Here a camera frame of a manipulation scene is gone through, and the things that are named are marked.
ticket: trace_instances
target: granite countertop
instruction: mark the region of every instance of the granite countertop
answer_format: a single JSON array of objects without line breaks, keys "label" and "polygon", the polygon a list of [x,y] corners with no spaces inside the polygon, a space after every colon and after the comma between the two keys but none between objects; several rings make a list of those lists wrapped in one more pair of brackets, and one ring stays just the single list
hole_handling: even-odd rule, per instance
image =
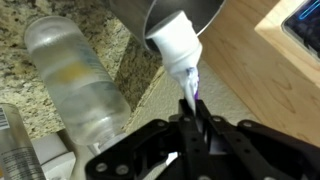
[{"label": "granite countertop", "polygon": [[75,21],[132,108],[130,123],[163,74],[160,57],[144,50],[103,0],[0,1],[0,103],[15,104],[30,138],[64,128],[26,51],[34,20],[60,15]]}]

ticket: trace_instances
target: wooden cabinet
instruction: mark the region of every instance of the wooden cabinet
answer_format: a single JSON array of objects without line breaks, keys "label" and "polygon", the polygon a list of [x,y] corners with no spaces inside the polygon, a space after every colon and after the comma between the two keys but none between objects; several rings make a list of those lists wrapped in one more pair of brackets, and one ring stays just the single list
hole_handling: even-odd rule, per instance
[{"label": "wooden cabinet", "polygon": [[228,0],[203,59],[261,123],[320,147],[320,65],[281,30],[302,0]]}]

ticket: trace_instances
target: kitchen counter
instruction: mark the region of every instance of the kitchen counter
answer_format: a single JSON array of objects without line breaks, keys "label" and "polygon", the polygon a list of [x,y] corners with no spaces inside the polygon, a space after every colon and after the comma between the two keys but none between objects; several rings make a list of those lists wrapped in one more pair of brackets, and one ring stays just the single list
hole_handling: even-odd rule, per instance
[{"label": "kitchen counter", "polygon": [[320,147],[320,66],[282,29],[303,0],[228,0],[203,59],[259,121]]},{"label": "kitchen counter", "polygon": [[145,51],[100,0],[0,1],[0,103],[19,108],[30,138],[64,128],[23,42],[28,24],[48,15],[78,24],[129,102],[131,123],[163,74],[160,57]]}]

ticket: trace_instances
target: stainless steel pot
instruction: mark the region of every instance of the stainless steel pot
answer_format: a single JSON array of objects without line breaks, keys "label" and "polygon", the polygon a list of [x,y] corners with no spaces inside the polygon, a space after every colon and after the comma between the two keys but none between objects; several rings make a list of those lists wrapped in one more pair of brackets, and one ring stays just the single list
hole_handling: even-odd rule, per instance
[{"label": "stainless steel pot", "polygon": [[158,51],[145,34],[170,14],[183,10],[198,35],[210,24],[224,0],[110,0],[111,11],[149,50]]}]

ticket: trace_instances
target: black holder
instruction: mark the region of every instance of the black holder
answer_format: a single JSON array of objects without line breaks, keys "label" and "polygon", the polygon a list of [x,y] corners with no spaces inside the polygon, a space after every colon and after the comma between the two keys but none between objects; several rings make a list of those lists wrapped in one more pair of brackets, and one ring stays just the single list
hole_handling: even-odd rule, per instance
[{"label": "black holder", "polygon": [[169,123],[156,119],[92,159],[88,180],[138,180],[178,157],[159,180],[320,179],[320,149],[251,120],[237,126],[211,116],[202,100],[196,117],[186,100]]}]

